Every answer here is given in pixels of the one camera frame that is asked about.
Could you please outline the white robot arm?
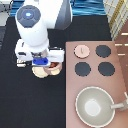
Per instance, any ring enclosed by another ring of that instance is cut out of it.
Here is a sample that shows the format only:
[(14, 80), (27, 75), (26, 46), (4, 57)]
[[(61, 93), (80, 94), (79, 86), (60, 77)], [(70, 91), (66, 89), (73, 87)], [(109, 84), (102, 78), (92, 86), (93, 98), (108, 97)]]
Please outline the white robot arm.
[(20, 34), (15, 47), (18, 60), (41, 67), (64, 61), (63, 49), (50, 48), (48, 29), (64, 30), (71, 24), (69, 0), (25, 0), (16, 12), (15, 21)]

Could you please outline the white gripper body blue ring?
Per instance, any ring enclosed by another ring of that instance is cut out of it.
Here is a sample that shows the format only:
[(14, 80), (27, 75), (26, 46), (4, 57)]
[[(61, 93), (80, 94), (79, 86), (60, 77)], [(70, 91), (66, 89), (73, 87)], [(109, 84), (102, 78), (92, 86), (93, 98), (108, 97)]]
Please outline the white gripper body blue ring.
[(26, 64), (31, 62), (32, 65), (37, 67), (48, 67), (52, 63), (63, 63), (64, 50), (57, 48), (46, 48), (43, 52), (34, 53), (30, 47), (19, 39), (15, 47), (15, 55), (18, 64)]

